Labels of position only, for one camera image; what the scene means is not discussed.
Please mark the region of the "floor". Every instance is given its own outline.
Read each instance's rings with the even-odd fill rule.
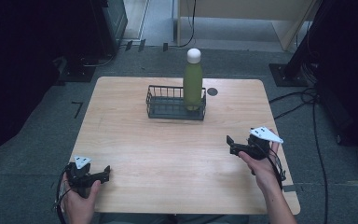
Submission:
[[[176,46],[174,39],[175,20],[172,19],[172,4],[167,0],[124,0],[129,25],[124,34],[124,41],[141,41],[146,46],[162,46],[168,43]],[[181,43],[189,41],[192,29],[191,18],[181,18]],[[190,48],[199,49],[242,49],[267,52],[283,52],[281,44],[271,21],[242,19],[195,18],[193,39],[188,43]],[[288,51],[296,51],[309,26],[305,22],[296,40]]]

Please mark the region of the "cable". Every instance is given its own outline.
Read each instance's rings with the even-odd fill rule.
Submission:
[[[310,91],[310,90],[314,90],[314,88],[308,88],[308,89],[305,89],[304,91],[301,92],[301,101],[303,102],[303,104],[297,106],[296,108],[294,108],[294,109],[292,109],[290,111],[287,111],[287,112],[283,113],[282,116],[280,115],[278,117],[281,118],[284,115],[286,115],[286,114],[288,114],[290,112],[293,112],[294,110],[300,108],[301,106],[303,106],[305,104],[312,103],[313,134],[314,134],[314,137],[315,137],[315,145],[316,145],[316,149],[317,149],[317,152],[318,152],[319,161],[321,163],[322,173],[323,173],[323,176],[324,176],[324,224],[327,224],[327,220],[328,220],[328,182],[327,182],[326,171],[325,171],[325,168],[324,168],[324,161],[323,161],[323,158],[322,158],[321,148],[319,146],[319,139],[318,139],[318,133],[317,133],[317,126],[316,126],[316,112],[315,112],[315,108],[316,108],[316,104],[318,103],[319,96],[317,95],[317,93],[307,93],[307,91]],[[271,100],[270,102],[273,103],[273,102],[281,100],[281,99],[283,99],[283,98],[285,98],[287,96],[296,95],[296,94],[299,94],[299,92],[292,92],[292,93],[277,97],[277,98]],[[304,97],[306,95],[311,96],[312,98],[310,100],[306,101],[304,99]]]
[[[187,11],[190,11],[190,8],[188,7],[188,0],[186,0],[186,4],[187,4]],[[192,30],[192,34],[193,34],[193,35],[194,35],[194,33],[195,33],[195,30],[194,30],[194,16],[195,16],[195,14],[196,14],[196,10],[195,10],[195,8],[193,8],[193,22],[191,22],[190,17],[187,16],[187,22],[188,22],[188,25],[190,26],[190,28],[191,28],[191,30]],[[197,43],[197,39],[194,38],[194,44],[193,44],[193,46],[194,46],[196,43]]]
[[[300,94],[300,96],[301,96],[301,101],[303,102],[301,105],[298,105],[298,106],[296,106],[295,108],[290,109],[290,110],[288,110],[288,111],[286,111],[286,112],[283,112],[283,113],[281,113],[280,115],[278,115],[277,117],[274,117],[274,119],[280,119],[281,117],[283,117],[283,116],[285,116],[285,115],[287,115],[287,114],[290,114],[290,113],[296,111],[297,109],[299,109],[299,108],[302,107],[303,105],[308,105],[308,104],[312,104],[313,102],[315,102],[315,101],[316,101],[316,94],[312,94],[312,93],[308,93],[308,92],[307,92],[307,91],[313,91],[313,90],[315,90],[315,89],[314,89],[314,88],[307,88],[307,89],[305,89],[305,90],[303,90],[303,91],[295,91],[295,92],[288,93],[288,94],[285,94],[285,95],[283,95],[283,96],[279,96],[279,97],[277,97],[277,98],[275,98],[275,99],[270,100],[269,103],[272,104],[272,103],[274,103],[274,102],[276,102],[276,101],[279,101],[279,100],[281,100],[281,99],[283,99],[283,98],[286,98],[286,97],[288,97],[288,96]],[[310,100],[305,100],[305,99],[304,99],[305,96],[310,96],[311,99],[310,99]]]
[[[321,149],[319,147],[318,134],[316,129],[316,113],[315,113],[316,101],[313,103],[312,119],[313,119],[313,133],[315,135],[315,144],[318,151],[319,161],[321,162],[322,172],[324,174],[324,224],[327,223],[328,216],[328,187],[327,187],[327,175],[324,169],[324,161],[322,159]]]
[[[302,71],[302,74],[307,78],[307,80],[309,80],[313,85],[315,85],[316,82],[318,81],[318,79],[313,75],[313,71],[311,68],[309,68],[309,66],[311,66],[311,64],[302,63],[301,71]]]
[[[107,65],[108,63],[110,63],[113,60],[113,58],[115,58],[115,54],[112,54],[112,56],[104,63],[83,64],[83,66],[85,66],[85,67],[100,67],[100,66],[104,66],[104,65]]]
[[[193,6],[193,19],[192,19],[192,25],[190,25],[190,27],[192,28],[192,32],[191,32],[191,37],[190,39],[188,40],[187,43],[185,43],[184,45],[181,45],[181,46],[177,46],[177,48],[183,48],[185,46],[187,46],[191,40],[193,40],[193,37],[194,37],[194,17],[196,16],[196,4],[197,4],[197,0],[194,0],[194,6]]]
[[[65,175],[65,171],[68,169],[68,165],[65,166],[65,168],[63,168],[61,174],[60,174],[60,178],[59,178],[59,181],[58,181],[58,184],[57,184],[57,191],[56,191],[56,201],[54,203],[54,208],[56,209],[56,212],[57,212],[57,216],[61,222],[61,224],[65,224],[65,218],[63,217],[63,214],[62,214],[62,208],[61,208],[61,201],[63,199],[63,196],[65,196],[69,190],[71,189],[68,189],[63,195],[60,195],[61,192],[62,192],[62,178],[63,176]]]
[[[275,173],[275,176],[276,176],[276,178],[277,178],[277,181],[278,181],[278,184],[279,184],[280,189],[283,189],[282,181],[283,181],[284,179],[286,179],[286,176],[284,176],[284,173],[285,173],[285,172],[282,171],[282,165],[281,165],[281,161],[280,161],[279,158],[278,158],[278,155],[275,154],[275,155],[276,155],[275,160],[276,160],[277,158],[278,158],[278,160],[279,160],[278,166],[279,166],[279,168],[280,168],[280,171],[278,171],[278,169],[277,169],[277,164],[274,164],[274,162],[273,162],[273,161],[271,160],[271,158],[269,157],[269,153],[264,152],[263,148],[262,148],[261,146],[259,146],[256,142],[254,142],[252,139],[249,138],[248,141],[249,141],[249,142],[252,142],[252,144],[255,145],[259,150],[261,150],[261,151],[263,152],[263,154],[266,156],[266,158],[268,159],[269,163],[272,165],[272,169],[274,170],[274,173]]]

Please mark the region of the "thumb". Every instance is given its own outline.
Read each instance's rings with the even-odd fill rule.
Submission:
[[[243,152],[243,151],[240,151],[238,153],[238,156],[243,159],[246,163],[249,163],[251,161],[251,157],[246,153],[246,152]]]
[[[100,188],[101,188],[101,181],[100,180],[94,181],[94,183],[91,186],[91,191],[89,192],[90,200],[95,201],[97,194],[100,191]]]

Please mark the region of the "black controller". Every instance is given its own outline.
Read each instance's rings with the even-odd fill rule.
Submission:
[[[239,156],[240,151],[246,152],[255,160],[263,160],[269,154],[271,147],[269,141],[250,135],[248,138],[248,145],[237,144],[230,136],[227,136],[227,143],[229,145],[229,153]]]
[[[250,157],[252,157],[255,160],[261,161],[265,158],[268,158],[269,162],[272,165],[272,168],[274,170],[274,173],[276,175],[278,184],[280,188],[282,189],[282,181],[286,179],[286,176],[284,175],[284,172],[282,171],[282,167],[280,166],[281,171],[279,172],[277,167],[274,165],[272,160],[269,158],[269,151],[271,150],[271,147],[269,146],[269,141],[264,140],[261,138],[258,138],[254,135],[249,135],[248,138],[248,145],[242,145],[237,144],[230,138],[230,136],[227,136],[227,143],[229,145],[229,153],[239,156],[238,153],[240,151],[243,151],[247,153]]]
[[[88,163],[81,169],[77,169],[74,162],[70,162],[66,166],[66,176],[68,177],[69,186],[76,189],[77,193],[83,198],[89,197],[87,189],[92,186],[94,181],[100,180],[101,184],[109,181],[110,166],[107,166],[103,172],[94,175],[89,173],[90,167],[91,164]]]

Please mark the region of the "metal wire basket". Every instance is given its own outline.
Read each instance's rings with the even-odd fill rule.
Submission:
[[[202,98],[199,105],[185,105],[183,87],[150,85],[147,91],[146,104],[147,115],[150,119],[204,120],[206,90],[202,88]]]

